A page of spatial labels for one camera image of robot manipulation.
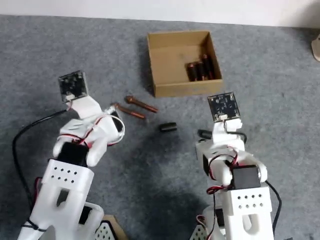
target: white plastic bracket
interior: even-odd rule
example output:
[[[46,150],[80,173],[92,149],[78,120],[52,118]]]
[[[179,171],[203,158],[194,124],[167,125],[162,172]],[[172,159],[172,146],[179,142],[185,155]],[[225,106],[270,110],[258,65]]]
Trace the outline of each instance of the white plastic bracket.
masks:
[[[100,206],[86,202],[93,177],[93,171],[86,167],[50,159],[29,219],[41,230],[53,227],[54,240],[94,239],[104,211]],[[57,205],[62,191],[67,192],[67,197]],[[79,227],[84,206],[92,210],[85,224]],[[39,230],[22,227],[18,240],[38,240],[43,234]]]

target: black rubber piece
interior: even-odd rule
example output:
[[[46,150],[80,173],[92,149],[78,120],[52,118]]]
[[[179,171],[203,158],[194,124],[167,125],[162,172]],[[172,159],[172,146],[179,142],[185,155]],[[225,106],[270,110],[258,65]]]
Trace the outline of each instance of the black rubber piece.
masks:
[[[176,131],[177,124],[175,122],[167,122],[167,123],[161,124],[159,125],[159,130],[162,133]]]

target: perforated metal plate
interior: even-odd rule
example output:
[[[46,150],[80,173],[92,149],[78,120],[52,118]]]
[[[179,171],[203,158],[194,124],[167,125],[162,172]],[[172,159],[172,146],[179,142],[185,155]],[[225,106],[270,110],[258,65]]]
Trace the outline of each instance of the perforated metal plate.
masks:
[[[206,240],[207,232],[203,226],[197,225],[189,240]]]
[[[101,222],[95,232],[95,240],[118,240],[111,223],[108,220]]]

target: black cylinder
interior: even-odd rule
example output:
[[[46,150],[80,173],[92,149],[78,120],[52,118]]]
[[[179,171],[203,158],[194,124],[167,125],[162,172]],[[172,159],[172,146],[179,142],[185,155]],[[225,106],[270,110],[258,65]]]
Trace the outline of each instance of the black cylinder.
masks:
[[[205,77],[206,77],[206,73],[205,73],[205,66],[204,63],[202,61],[198,61],[195,65],[196,68],[196,72],[198,75],[198,81],[204,81]]]
[[[206,72],[208,79],[214,79],[214,64],[211,57],[207,54],[203,54],[202,61],[204,64],[204,71]]]
[[[177,124],[175,122],[167,122],[159,125],[159,130],[162,133],[171,132],[177,130]]]
[[[190,81],[191,82],[197,81],[198,75],[197,75],[196,66],[193,63],[189,63],[186,69],[187,69],[187,73]]]

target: black wire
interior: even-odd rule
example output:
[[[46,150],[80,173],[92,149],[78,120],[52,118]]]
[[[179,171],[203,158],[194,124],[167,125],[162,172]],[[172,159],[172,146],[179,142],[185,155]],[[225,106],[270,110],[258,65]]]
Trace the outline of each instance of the black wire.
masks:
[[[244,132],[241,131],[226,131],[227,134],[234,134],[234,135],[240,135],[243,136],[243,142],[244,144],[247,143],[247,135]],[[212,138],[212,131],[209,130],[204,130],[204,129],[199,129],[198,130],[198,135],[202,139],[207,139],[210,140]]]
[[[15,166],[15,169],[16,169],[16,172],[18,173],[18,176],[22,182],[22,186],[24,188],[24,191],[26,193],[26,197],[27,197],[27,200],[28,200],[28,205],[29,205],[29,208],[30,208],[30,211],[32,211],[32,208],[33,208],[33,197],[32,197],[32,194],[31,194],[31,191],[30,191],[30,188],[28,186],[28,183],[26,181],[26,178],[24,177],[24,174],[21,170],[21,166],[19,164],[19,161],[18,161],[18,155],[17,155],[17,141],[18,139],[22,136],[22,134],[24,134],[26,131],[28,131],[29,129],[31,129],[32,127],[34,127],[35,125],[37,124],[40,124],[42,122],[45,122],[49,119],[52,119],[56,116],[59,116],[65,112],[67,112],[68,110],[62,110],[62,111],[58,111],[52,115],[49,115],[49,116],[46,116],[46,117],[43,117],[37,121],[34,121],[33,123],[25,126],[24,128],[22,128],[18,134],[14,137],[13,141],[12,141],[12,155],[13,155],[13,162],[14,162],[14,166]]]
[[[212,230],[210,231],[209,235],[210,239],[212,237],[212,233],[214,232],[215,229],[215,224],[216,224],[216,193],[213,193],[213,225],[212,225]]]
[[[243,142],[244,144],[247,143],[247,135],[244,132],[241,131],[226,131],[227,134],[234,134],[234,135],[241,135],[243,136]]]
[[[272,223],[272,230],[273,230],[273,236],[274,236],[275,233],[276,233],[276,227],[277,227],[279,215],[280,215],[281,208],[282,208],[282,200],[281,200],[281,197],[280,197],[278,191],[275,189],[275,187],[272,186],[271,183],[268,182],[267,180],[265,181],[265,183],[268,184],[268,186],[272,189],[272,191],[276,195],[276,198],[278,199],[278,202],[279,202],[278,208],[276,210],[275,217],[274,217],[274,220],[273,220],[273,223]]]

